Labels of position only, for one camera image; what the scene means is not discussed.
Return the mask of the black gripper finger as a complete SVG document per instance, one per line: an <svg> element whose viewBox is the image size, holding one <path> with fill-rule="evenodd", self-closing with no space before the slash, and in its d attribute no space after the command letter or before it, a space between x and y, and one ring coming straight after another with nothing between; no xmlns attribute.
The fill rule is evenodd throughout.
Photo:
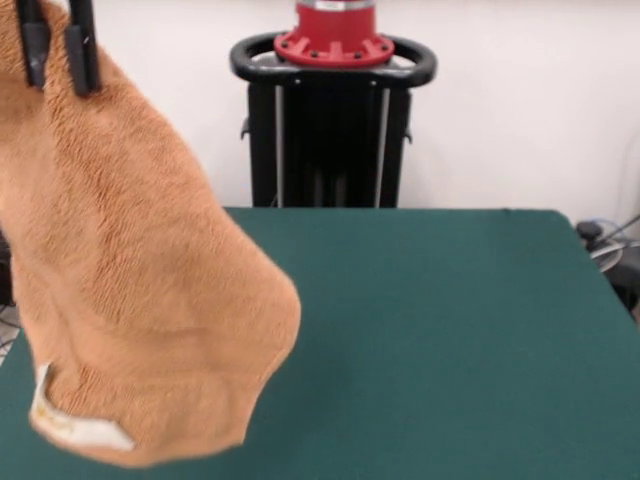
<svg viewBox="0 0 640 480"><path fill-rule="evenodd" d="M16 0L27 83L42 90L46 81L46 62L50 28L38 0Z"/></svg>
<svg viewBox="0 0 640 480"><path fill-rule="evenodd" d="M92 0L69 0L69 25L65 28L65 48L74 92L86 97L99 91L96 31Z"/></svg>

